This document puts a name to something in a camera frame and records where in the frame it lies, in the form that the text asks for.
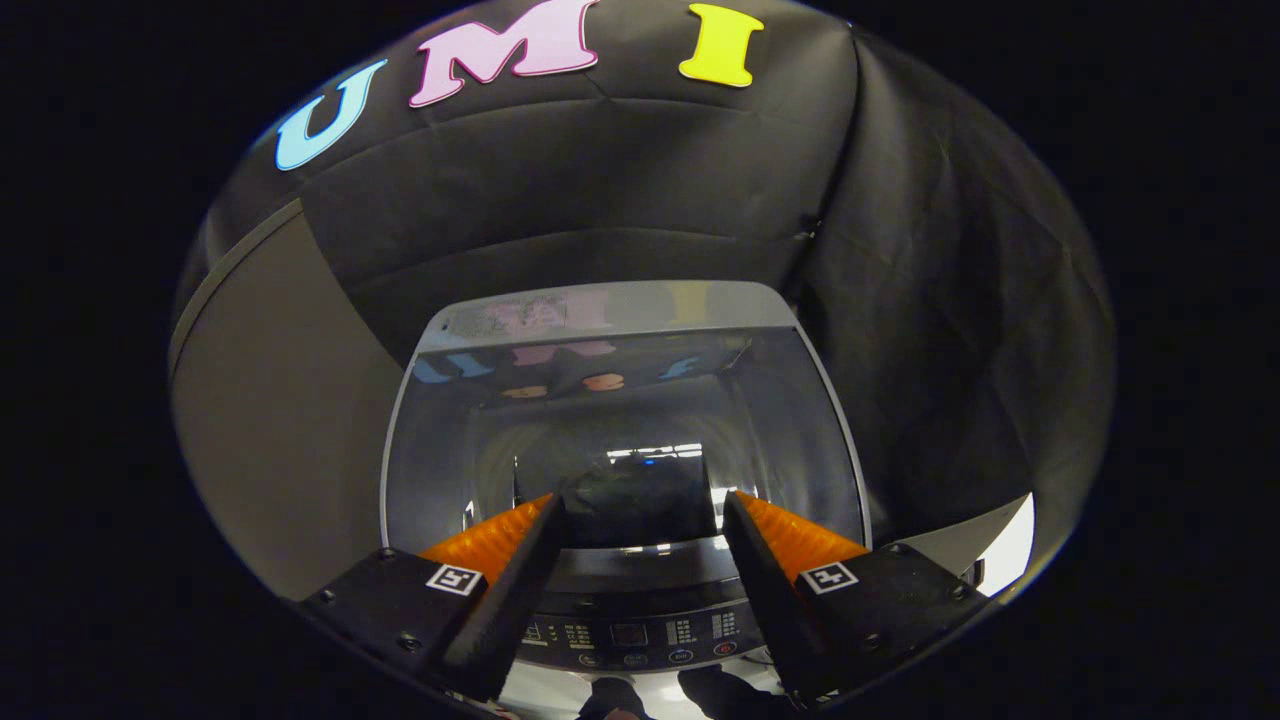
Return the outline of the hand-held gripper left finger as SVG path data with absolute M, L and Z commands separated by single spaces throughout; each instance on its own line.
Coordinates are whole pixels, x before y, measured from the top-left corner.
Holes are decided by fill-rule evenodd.
M 321 584 L 300 616 L 433 694 L 499 697 L 568 530 L 557 493 L 420 553 L 384 547 Z

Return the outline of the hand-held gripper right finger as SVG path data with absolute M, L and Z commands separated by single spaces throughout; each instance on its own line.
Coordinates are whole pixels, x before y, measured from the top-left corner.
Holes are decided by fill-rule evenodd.
M 989 598 L 904 543 L 855 543 L 753 495 L 724 498 L 728 543 L 787 694 L 846 700 L 947 644 Z

